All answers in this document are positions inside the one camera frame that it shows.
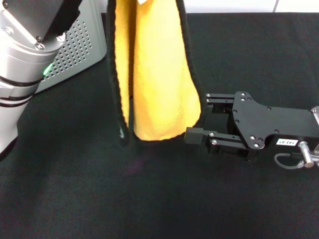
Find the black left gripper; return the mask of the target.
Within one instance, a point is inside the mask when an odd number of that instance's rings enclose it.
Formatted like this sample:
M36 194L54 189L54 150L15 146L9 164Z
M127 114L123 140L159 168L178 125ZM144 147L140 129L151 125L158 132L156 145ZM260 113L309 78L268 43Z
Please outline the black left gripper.
M80 0L4 0L4 12L33 38L46 41L68 31L80 14Z

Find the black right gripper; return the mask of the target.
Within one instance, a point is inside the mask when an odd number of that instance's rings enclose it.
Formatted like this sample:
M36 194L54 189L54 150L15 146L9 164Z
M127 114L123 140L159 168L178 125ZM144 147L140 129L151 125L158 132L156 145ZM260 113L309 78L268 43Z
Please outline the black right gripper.
M187 127L186 144L204 144L208 153L237 156L254 161L256 145L297 147L305 141L313 150L319 143L319 125L309 110L266 106L243 91L235 94L206 94L207 107L213 114L233 112L238 135Z

